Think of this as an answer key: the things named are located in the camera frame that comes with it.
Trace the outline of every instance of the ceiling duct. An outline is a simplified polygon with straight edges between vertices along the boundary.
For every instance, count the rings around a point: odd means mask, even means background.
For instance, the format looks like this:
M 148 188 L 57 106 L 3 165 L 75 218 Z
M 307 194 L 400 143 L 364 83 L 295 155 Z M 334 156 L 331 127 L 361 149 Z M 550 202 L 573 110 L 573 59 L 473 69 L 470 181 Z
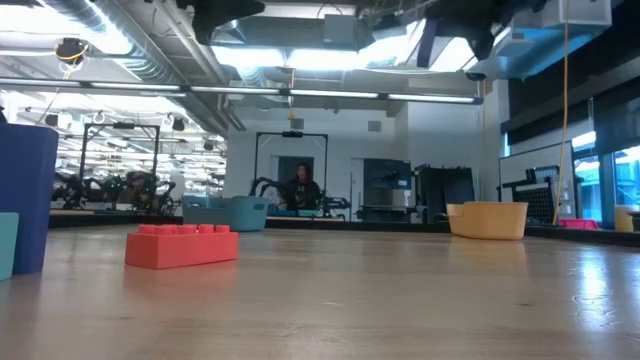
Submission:
M 98 36 L 126 39 L 131 44 L 129 54 L 136 60 L 119 60 L 118 63 L 146 83 L 184 84 L 185 78 L 171 64 L 162 51 L 149 40 L 147 34 L 131 18 L 117 1 L 89 0 L 38 0 L 69 20 L 83 24 Z M 172 98 L 192 113 L 198 124 L 209 132 L 226 134 L 228 124 L 216 111 L 205 105 L 194 94 Z
M 498 42 L 491 56 L 473 58 L 465 70 L 496 78 L 526 78 L 564 57 L 564 16 L 567 0 L 548 0 L 539 12 L 516 14 L 511 31 Z M 569 10 L 569 53 L 599 36 L 612 24 L 611 0 L 572 1 Z

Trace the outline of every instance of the fluorescent light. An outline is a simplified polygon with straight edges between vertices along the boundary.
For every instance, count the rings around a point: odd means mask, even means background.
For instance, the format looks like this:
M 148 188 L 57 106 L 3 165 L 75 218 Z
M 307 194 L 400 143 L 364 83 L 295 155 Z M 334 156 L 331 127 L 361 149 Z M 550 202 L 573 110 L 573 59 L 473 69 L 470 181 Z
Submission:
M 177 91 L 177 90 L 180 90 L 180 86 L 178 86 L 178 85 L 102 83 L 102 82 L 92 82 L 91 85 L 93 87 L 95 87 L 95 88 L 101 88 L 101 89 L 147 90 L 147 91 Z
M 0 78 L 0 85 L 50 86 L 50 87 L 80 87 L 78 81 Z
M 157 91 L 142 91 L 142 96 L 187 97 L 186 93 L 161 93 Z
M 227 48 L 212 46 L 221 64 L 242 68 L 283 66 L 284 56 L 278 49 Z
M 358 53 L 334 50 L 294 50 L 288 65 L 302 70 L 353 70 L 358 67 Z
M 376 99 L 377 93 L 350 92 L 350 91 L 324 91 L 324 90 L 296 90 L 291 89 L 294 96 L 325 96 L 325 97 L 348 97 L 357 99 Z
M 192 86 L 195 92 L 212 92 L 218 94 L 252 94 L 252 95 L 278 95 L 278 89 L 245 88 L 245 87 L 220 87 L 220 86 Z
M 389 94 L 389 100 L 418 101 L 418 102 L 441 102 L 473 104 L 476 99 L 470 97 L 440 96 L 440 95 L 411 95 L 411 94 Z
M 156 139 L 155 138 L 148 138 L 148 137 L 132 137 L 129 138 L 129 141 L 141 141 L 141 142 L 155 142 Z M 178 142 L 186 142 L 186 140 L 184 139 L 175 139 L 175 138 L 160 138 L 160 142 L 172 142 L 172 143 L 178 143 Z
M 317 19 L 318 10 L 322 5 L 316 4 L 291 4 L 291 3 L 265 3 L 265 9 L 260 14 L 254 16 L 268 16 L 268 17 L 288 17 L 299 19 Z M 356 7 L 354 5 L 340 5 L 336 4 L 326 5 L 320 12 L 320 18 L 323 15 L 355 15 Z

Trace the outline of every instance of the light fixture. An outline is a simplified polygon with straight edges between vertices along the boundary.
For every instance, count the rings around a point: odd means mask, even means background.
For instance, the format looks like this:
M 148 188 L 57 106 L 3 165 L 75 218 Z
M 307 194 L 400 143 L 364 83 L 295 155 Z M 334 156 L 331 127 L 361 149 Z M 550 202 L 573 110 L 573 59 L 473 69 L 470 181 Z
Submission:
M 80 87 L 78 81 L 48 80 L 48 79 L 24 79 L 24 78 L 0 78 L 0 85 L 24 85 L 47 87 Z
M 249 95 L 278 95 L 278 89 L 245 88 L 245 87 L 220 87 L 220 86 L 192 86 L 195 92 L 211 92 L 217 94 L 249 94 Z
M 287 65 L 301 70 L 353 70 L 358 67 L 358 53 L 355 51 L 298 49 L 291 53 Z
M 156 139 L 155 138 L 148 138 L 148 137 L 132 137 L 132 138 L 129 138 L 129 141 L 154 142 L 154 141 L 156 141 Z M 185 139 L 178 139 L 178 138 L 160 138 L 159 141 L 160 142 L 164 142 L 164 143 L 187 142 Z
M 291 89 L 291 95 L 293 96 L 324 96 L 324 97 L 342 97 L 342 98 L 357 98 L 357 99 L 376 99 L 377 93 L 366 92 L 352 92 L 352 91 L 326 91 L 326 90 L 300 90 Z
M 473 104 L 477 99 L 470 97 L 455 97 L 444 95 L 414 95 L 414 94 L 389 94 L 389 100 Z
M 142 91 L 142 96 L 187 97 L 186 93 L 163 93 L 157 91 Z
M 91 85 L 99 89 L 123 89 L 123 90 L 145 90 L 145 91 L 178 91 L 178 85 L 158 85 L 158 84 L 132 84 L 132 83 L 103 83 L 92 82 Z
M 278 49 L 228 48 L 212 46 L 221 64 L 242 68 L 284 66 L 284 56 Z

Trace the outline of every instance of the yellow plastic bin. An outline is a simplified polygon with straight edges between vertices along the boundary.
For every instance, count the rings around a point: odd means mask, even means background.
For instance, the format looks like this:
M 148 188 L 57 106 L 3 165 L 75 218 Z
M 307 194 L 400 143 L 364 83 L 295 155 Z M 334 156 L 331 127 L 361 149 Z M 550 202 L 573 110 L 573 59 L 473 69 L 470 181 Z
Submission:
M 520 240 L 524 237 L 528 203 L 468 202 L 447 205 L 454 235 L 472 239 Z

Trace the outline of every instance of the pipe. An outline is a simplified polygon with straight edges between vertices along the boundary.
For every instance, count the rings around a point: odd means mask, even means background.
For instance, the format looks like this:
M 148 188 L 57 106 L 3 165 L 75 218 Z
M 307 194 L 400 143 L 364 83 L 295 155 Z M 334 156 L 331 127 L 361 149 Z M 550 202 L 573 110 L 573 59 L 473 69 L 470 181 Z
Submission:
M 193 41 L 195 39 L 195 32 L 189 25 L 186 19 L 185 13 L 175 6 L 175 3 L 170 0 L 155 0 L 153 2 L 155 8 L 160 14 L 162 14 L 169 23 L 169 27 L 178 36 L 178 39 L 189 50 L 189 53 L 196 60 L 198 65 L 207 74 L 209 80 L 213 84 L 226 84 L 228 80 L 225 76 L 225 71 L 222 65 L 216 59 L 215 54 L 210 47 L 202 46 Z M 217 110 L 219 115 L 222 116 L 227 123 L 231 124 L 236 130 L 245 131 L 246 127 L 242 124 L 240 119 L 232 117 L 228 107 L 218 106 Z
M 224 69 L 222 69 L 220 63 L 218 63 L 217 59 L 215 59 L 215 56 L 213 57 L 213 59 L 207 59 L 204 55 L 202 46 L 196 46 L 196 44 L 187 37 L 188 35 L 180 27 L 180 23 L 175 20 L 174 15 L 180 10 L 175 8 L 172 2 L 169 2 L 167 0 L 155 0 L 153 4 L 158 12 L 167 19 L 171 30 L 173 30 L 173 32 L 178 36 L 178 39 L 180 39 L 182 44 L 187 47 L 189 53 L 191 53 L 198 65 L 200 65 L 202 70 L 204 70 L 204 72 L 209 76 L 213 83 L 226 84 L 227 80 L 224 78 Z
M 126 39 L 132 46 L 130 55 L 143 60 L 121 60 L 118 63 L 146 83 L 187 84 L 180 71 L 131 18 L 117 1 L 38 0 L 72 21 L 83 24 L 96 36 Z M 196 95 L 170 99 L 194 115 L 206 131 L 226 134 L 228 124 Z

